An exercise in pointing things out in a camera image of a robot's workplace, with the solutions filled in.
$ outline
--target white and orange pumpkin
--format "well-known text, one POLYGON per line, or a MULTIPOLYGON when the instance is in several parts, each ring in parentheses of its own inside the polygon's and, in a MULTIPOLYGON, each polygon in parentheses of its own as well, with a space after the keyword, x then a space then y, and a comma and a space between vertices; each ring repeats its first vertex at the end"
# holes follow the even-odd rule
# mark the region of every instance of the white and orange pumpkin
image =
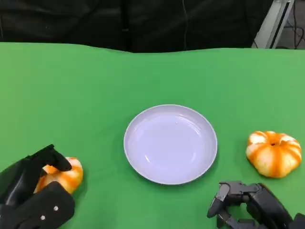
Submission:
POLYGON ((287 176, 302 160, 298 141, 273 131, 252 133, 246 155, 260 174, 273 178, 287 176))
POLYGON ((52 181, 58 181, 70 194, 75 191, 82 181, 82 166, 79 160, 75 157, 66 157, 66 159, 70 162, 72 170, 62 172, 53 166, 46 165, 43 169, 47 174, 40 178, 34 193, 39 192, 52 181))

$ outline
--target orange pumpkin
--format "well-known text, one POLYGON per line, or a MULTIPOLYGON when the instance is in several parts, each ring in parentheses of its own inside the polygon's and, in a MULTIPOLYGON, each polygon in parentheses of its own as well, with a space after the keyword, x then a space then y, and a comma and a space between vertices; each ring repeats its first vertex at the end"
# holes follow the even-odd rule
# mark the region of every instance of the orange pumpkin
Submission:
POLYGON ((260 174, 273 178, 287 176, 302 160, 298 141, 273 131, 252 133, 246 154, 260 174))
POLYGON ((66 157, 66 159, 70 162, 72 170, 61 172, 53 166, 47 165, 43 167, 47 174, 40 178, 34 193, 39 192, 52 181, 58 181, 70 194, 75 191, 82 181, 82 166, 75 157, 66 157))

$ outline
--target green tabletop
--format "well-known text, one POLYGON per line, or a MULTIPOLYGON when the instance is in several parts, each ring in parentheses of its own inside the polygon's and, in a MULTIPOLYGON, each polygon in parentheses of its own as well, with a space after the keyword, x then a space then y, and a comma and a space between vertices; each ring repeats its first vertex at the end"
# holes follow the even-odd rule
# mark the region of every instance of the green tabletop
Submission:
MULTIPOLYGON (((0 44, 0 170, 48 144, 76 156, 84 181, 63 229, 214 229, 207 209, 222 180, 263 182, 291 215, 305 213, 305 168, 260 176, 245 157, 255 130, 305 144, 305 52, 214 49, 131 54, 64 44, 0 44), (200 179, 162 186, 124 155, 128 123, 158 104, 195 109, 213 125, 218 155, 200 179)), ((246 216, 234 209, 238 216, 246 216)))

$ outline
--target plate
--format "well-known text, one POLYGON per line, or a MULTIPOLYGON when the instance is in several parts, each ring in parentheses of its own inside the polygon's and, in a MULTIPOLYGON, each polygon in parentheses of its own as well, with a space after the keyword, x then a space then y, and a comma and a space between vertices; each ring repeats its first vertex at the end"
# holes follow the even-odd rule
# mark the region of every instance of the plate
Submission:
POLYGON ((131 166, 160 184, 178 185, 204 174, 217 154, 217 137, 200 113, 180 105, 159 105, 138 114, 124 136, 131 166))

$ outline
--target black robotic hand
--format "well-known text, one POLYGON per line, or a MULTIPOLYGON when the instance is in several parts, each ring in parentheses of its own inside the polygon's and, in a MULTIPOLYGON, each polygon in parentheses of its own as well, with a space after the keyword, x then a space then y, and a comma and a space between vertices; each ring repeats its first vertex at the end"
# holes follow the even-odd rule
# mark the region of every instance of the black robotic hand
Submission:
POLYGON ((228 226, 233 229, 302 229, 305 216, 297 214, 293 220, 275 195, 263 184, 245 185, 240 181, 219 183, 219 191, 212 201, 207 217, 217 216, 217 227, 228 226), (228 206, 247 204, 253 219, 236 221, 227 211, 228 206))
POLYGON ((71 170, 50 145, 0 173, 0 229, 56 229, 73 216, 74 200, 58 182, 34 194, 45 165, 71 170))

